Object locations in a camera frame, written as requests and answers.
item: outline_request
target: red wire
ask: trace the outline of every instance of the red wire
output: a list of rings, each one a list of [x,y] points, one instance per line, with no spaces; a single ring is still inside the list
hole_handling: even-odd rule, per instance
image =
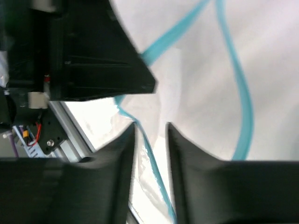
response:
[[[41,135],[42,124],[38,124],[36,122],[36,127],[37,127],[37,134],[36,134],[36,137],[35,137],[35,142],[32,145],[28,144],[27,146],[33,147],[39,140],[39,137]]]

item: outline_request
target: black plastic part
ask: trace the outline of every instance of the black plastic part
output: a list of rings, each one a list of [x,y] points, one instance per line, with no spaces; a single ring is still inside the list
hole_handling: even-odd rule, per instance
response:
[[[299,162],[220,161],[167,132],[178,224],[299,222]]]
[[[90,161],[0,159],[1,223],[125,224],[134,147],[132,124]]]
[[[38,144],[43,153],[48,155],[53,152],[55,148],[59,146],[64,140],[67,140],[68,136],[50,108],[42,113],[41,123],[42,129]],[[31,125],[30,130],[34,134],[37,133],[36,125]],[[53,146],[47,145],[47,142],[49,140],[52,140],[54,142]]]
[[[155,79],[119,25],[109,0],[69,1],[67,13],[50,22],[50,55],[52,100],[154,91]]]
[[[11,130],[12,121],[10,119],[7,97],[4,89],[0,87],[0,133]]]
[[[5,3],[9,89],[43,91],[51,100],[86,101],[152,93],[156,81],[119,25],[109,0],[55,0],[59,10]]]

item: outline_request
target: blue cable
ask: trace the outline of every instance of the blue cable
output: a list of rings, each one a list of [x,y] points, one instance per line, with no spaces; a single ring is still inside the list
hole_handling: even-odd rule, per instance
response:
[[[202,10],[205,8],[205,6],[208,4],[208,2],[209,2],[209,0],[202,0],[201,2],[199,2],[195,6],[195,8],[191,12],[189,12],[181,21],[179,21],[174,27],[172,27],[170,30],[168,30],[160,38],[158,38],[152,45],[150,45],[149,48],[147,48],[141,54],[141,57],[143,58],[144,62],[147,64],[147,66],[150,67],[169,47],[171,47],[179,38],[181,38],[185,34],[185,32],[190,28],[190,26],[196,21],[200,12],[202,12]],[[114,98],[115,104],[117,105],[117,108],[119,109],[120,115],[131,118],[137,124],[138,128],[141,130],[143,139],[144,139],[145,148],[146,148],[149,160],[150,160],[150,164],[152,166],[154,176],[159,185],[163,200],[165,201],[165,203],[168,207],[168,214],[172,218],[173,223],[176,224],[177,223],[176,214],[174,212],[173,206],[171,204],[171,201],[167,194],[166,188],[164,186],[164,183],[163,183],[161,174],[159,172],[157,162],[154,157],[152,148],[150,146],[148,137],[147,137],[140,121],[137,118],[135,118],[133,115],[127,113],[121,107],[121,103],[122,103],[124,97],[125,96],[115,97]]]
[[[239,62],[238,55],[229,33],[224,12],[224,0],[216,0],[216,12],[220,28],[225,39],[225,43],[228,48],[230,60],[234,67],[235,79],[239,90],[242,108],[241,131],[235,153],[233,155],[233,160],[245,160],[249,152],[254,129],[252,102],[250,99],[250,93],[243,69],[241,67],[241,63]]]

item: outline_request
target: white fabric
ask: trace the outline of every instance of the white fabric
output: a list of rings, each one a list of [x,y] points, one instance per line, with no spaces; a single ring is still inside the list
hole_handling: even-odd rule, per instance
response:
[[[179,21],[195,0],[113,0],[139,52]],[[248,159],[299,159],[299,1],[227,0],[226,15],[249,85],[254,135]],[[211,154],[230,160],[241,124],[234,71],[211,1],[191,29],[150,68],[156,94],[126,96],[122,106],[147,132],[170,192],[165,123]],[[96,148],[129,122],[111,98],[68,103]],[[171,223],[139,139],[132,204],[144,223]]]

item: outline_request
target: blue tube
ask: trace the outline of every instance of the blue tube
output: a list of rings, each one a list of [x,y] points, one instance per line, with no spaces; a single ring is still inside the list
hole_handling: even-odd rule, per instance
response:
[[[169,47],[171,47],[179,38],[181,38],[185,34],[185,32],[190,28],[190,26],[196,21],[200,12],[202,12],[202,10],[205,8],[208,2],[209,0],[202,0],[201,2],[199,2],[195,6],[195,8],[193,8],[193,10],[191,10],[181,21],[179,21],[174,27],[172,27],[160,38],[158,38],[152,45],[150,45],[149,48],[147,48],[141,54],[141,57],[143,58],[147,66],[150,67]],[[168,214],[172,218],[173,223],[176,224],[177,223],[176,214],[174,212],[173,206],[171,204],[166,188],[164,186],[148,137],[140,121],[137,118],[135,118],[133,115],[127,113],[121,107],[121,102],[123,101],[124,97],[125,96],[115,97],[114,98],[115,104],[119,109],[120,115],[131,118],[137,124],[138,128],[141,130],[144,139],[144,145],[150,160],[153,173],[159,185],[163,200],[165,201],[168,207]]]
[[[245,160],[250,149],[254,129],[254,114],[252,109],[252,102],[250,99],[250,93],[243,69],[241,67],[241,63],[239,62],[238,55],[229,33],[224,12],[224,0],[216,0],[216,12],[218,22],[229,52],[229,57],[234,67],[235,80],[237,82],[241,100],[242,124],[235,153],[233,155],[233,160]]]

